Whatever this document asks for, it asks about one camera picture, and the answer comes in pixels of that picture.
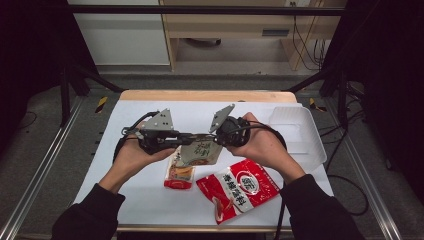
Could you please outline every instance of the tripod leg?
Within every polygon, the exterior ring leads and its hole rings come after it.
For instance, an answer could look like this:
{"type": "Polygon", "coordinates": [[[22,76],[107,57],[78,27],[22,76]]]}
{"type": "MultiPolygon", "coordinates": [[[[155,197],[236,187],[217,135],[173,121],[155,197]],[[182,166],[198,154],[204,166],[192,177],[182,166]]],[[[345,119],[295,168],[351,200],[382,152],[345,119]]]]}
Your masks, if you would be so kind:
{"type": "Polygon", "coordinates": [[[292,93],[296,93],[300,90],[302,90],[303,88],[309,86],[310,84],[319,81],[319,80],[323,80],[325,78],[328,77],[329,74],[331,74],[333,68],[327,68],[324,70],[319,71],[318,73],[310,76],[309,78],[307,78],[306,80],[303,80],[302,82],[294,85],[293,87],[287,89],[287,90],[282,90],[282,91],[289,91],[292,93]]]}
{"type": "Polygon", "coordinates": [[[92,73],[91,71],[85,69],[82,66],[76,65],[74,66],[74,69],[79,72],[80,74],[83,74],[86,77],[89,77],[91,79],[93,79],[94,81],[96,81],[97,83],[105,86],[106,88],[108,88],[109,90],[116,92],[116,93],[121,93],[123,91],[125,91],[126,89],[120,88],[118,86],[116,86],[115,84],[112,84],[108,81],[106,81],[104,78],[100,77],[99,75],[92,73]]]}

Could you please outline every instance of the person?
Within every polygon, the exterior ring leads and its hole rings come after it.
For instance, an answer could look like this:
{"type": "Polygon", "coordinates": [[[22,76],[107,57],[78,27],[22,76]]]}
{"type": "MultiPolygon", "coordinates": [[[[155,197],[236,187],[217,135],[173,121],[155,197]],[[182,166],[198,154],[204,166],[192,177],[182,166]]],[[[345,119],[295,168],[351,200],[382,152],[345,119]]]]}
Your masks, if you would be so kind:
{"type": "MultiPolygon", "coordinates": [[[[252,113],[243,118],[258,121],[252,113]]],[[[346,209],[336,198],[324,193],[312,175],[305,174],[272,132],[253,128],[246,145],[227,149],[234,156],[252,159],[281,174],[286,183],[281,195],[291,215],[295,239],[364,239],[346,209]]],[[[166,149],[148,155],[136,139],[129,137],[109,171],[85,199],[72,205],[56,220],[52,240],[110,240],[118,226],[119,208],[125,200],[118,193],[119,189],[144,167],[173,152],[174,149],[166,149]]]]}

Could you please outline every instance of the wooden table edge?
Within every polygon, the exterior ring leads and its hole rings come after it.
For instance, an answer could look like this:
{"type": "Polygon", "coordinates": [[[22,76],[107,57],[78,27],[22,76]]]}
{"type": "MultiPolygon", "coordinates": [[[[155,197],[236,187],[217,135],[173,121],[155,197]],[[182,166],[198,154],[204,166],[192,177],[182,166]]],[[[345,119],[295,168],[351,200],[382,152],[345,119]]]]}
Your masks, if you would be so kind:
{"type": "Polygon", "coordinates": [[[213,91],[213,90],[126,90],[119,100],[212,101],[212,102],[286,102],[296,103],[292,92],[213,91]]]}

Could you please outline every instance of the aluminum rail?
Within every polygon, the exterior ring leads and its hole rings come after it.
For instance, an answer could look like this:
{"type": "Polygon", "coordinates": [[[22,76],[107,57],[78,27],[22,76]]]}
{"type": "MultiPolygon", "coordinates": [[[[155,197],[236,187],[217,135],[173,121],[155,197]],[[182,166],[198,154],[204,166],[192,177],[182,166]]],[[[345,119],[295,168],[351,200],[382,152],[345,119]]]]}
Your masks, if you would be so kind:
{"type": "MultiPolygon", "coordinates": [[[[338,118],[336,116],[336,107],[333,101],[330,101],[328,98],[324,98],[326,105],[329,107],[329,112],[333,117],[334,121],[338,123],[338,118]]],[[[346,152],[349,155],[349,160],[355,170],[356,176],[364,189],[364,192],[368,196],[371,209],[374,211],[374,216],[377,219],[378,224],[380,225],[381,231],[384,234],[384,237],[387,240],[400,240],[402,239],[400,232],[390,215],[389,210],[386,207],[386,204],[383,201],[380,193],[377,190],[374,182],[372,181],[368,171],[363,164],[361,157],[359,156],[356,148],[352,142],[352,139],[349,136],[349,133],[346,134],[344,139],[344,144],[346,146],[346,152]]]]}
{"type": "Polygon", "coordinates": [[[22,195],[21,200],[19,201],[7,223],[1,229],[0,240],[12,240],[18,233],[19,228],[25,220],[28,211],[30,210],[35,198],[37,197],[37,194],[40,191],[41,186],[43,185],[44,180],[50,171],[50,168],[55,162],[56,157],[59,154],[59,151],[62,148],[62,145],[75,122],[75,119],[78,116],[83,101],[83,97],[76,97],[75,103],[71,110],[72,114],[68,122],[65,126],[59,128],[55,139],[50,145],[49,150],[40,163],[40,166],[38,167],[34,177],[25,190],[25,193],[22,195]]]}
{"type": "Polygon", "coordinates": [[[41,5],[47,12],[97,14],[210,14],[210,15],[296,15],[344,16],[359,13],[344,8],[261,7],[261,6],[182,6],[182,5],[41,5]]]}

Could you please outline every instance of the white cabinet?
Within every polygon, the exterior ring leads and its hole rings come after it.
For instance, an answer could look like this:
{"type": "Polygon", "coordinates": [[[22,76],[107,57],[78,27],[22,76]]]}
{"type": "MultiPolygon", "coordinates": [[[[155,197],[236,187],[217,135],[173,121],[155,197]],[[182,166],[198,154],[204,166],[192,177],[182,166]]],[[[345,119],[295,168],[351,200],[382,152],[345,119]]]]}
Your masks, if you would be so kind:
{"type": "MultiPolygon", "coordinates": [[[[68,0],[69,4],[158,5],[156,0],[68,0]]],[[[160,14],[75,14],[96,65],[169,65],[160,14]]]]}

